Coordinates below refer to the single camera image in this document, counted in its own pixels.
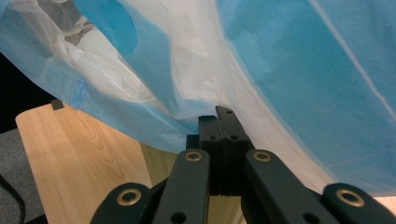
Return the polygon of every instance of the metal bolt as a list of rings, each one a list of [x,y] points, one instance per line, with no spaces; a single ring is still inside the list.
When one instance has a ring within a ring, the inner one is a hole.
[[[258,161],[270,161],[271,160],[271,155],[266,152],[263,152],[263,151],[255,152],[253,154],[253,156],[254,156],[254,159],[256,159]]]
[[[134,197],[128,199],[126,196],[132,194]],[[138,189],[125,189],[117,197],[117,203],[121,206],[130,206],[139,202],[142,193]]]
[[[201,158],[202,158],[202,155],[199,152],[193,151],[193,152],[189,152],[186,154],[187,161],[200,161]]]
[[[359,194],[353,192],[350,189],[338,189],[335,192],[335,195],[337,195],[337,197],[344,203],[354,207],[363,207],[366,204],[364,199]]]

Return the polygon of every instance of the gray floor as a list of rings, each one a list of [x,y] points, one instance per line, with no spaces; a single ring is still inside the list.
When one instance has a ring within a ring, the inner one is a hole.
[[[26,204],[26,221],[44,214],[32,171],[18,130],[0,134],[0,174],[18,191]],[[0,224],[18,223],[15,200],[0,188]]]

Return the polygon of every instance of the white plastic bag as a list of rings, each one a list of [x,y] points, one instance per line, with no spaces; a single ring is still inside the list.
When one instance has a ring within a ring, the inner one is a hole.
[[[309,188],[342,181],[389,193],[395,9],[360,0],[7,0],[0,50],[44,90],[153,147],[183,150],[197,117],[224,105],[256,148],[274,151]]]

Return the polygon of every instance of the wooden table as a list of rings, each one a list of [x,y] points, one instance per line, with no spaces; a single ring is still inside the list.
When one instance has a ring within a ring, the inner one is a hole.
[[[89,223],[116,186],[138,182],[151,187],[140,144],[84,112],[44,105],[16,121],[49,223]],[[172,164],[166,162],[175,159],[163,153],[145,148],[153,181],[155,165],[170,172]],[[377,199],[396,214],[396,197]]]

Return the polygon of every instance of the black background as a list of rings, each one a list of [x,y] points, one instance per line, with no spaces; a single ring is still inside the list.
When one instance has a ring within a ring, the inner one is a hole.
[[[37,87],[3,54],[0,55],[0,133],[17,128],[23,111],[49,104],[53,96]]]

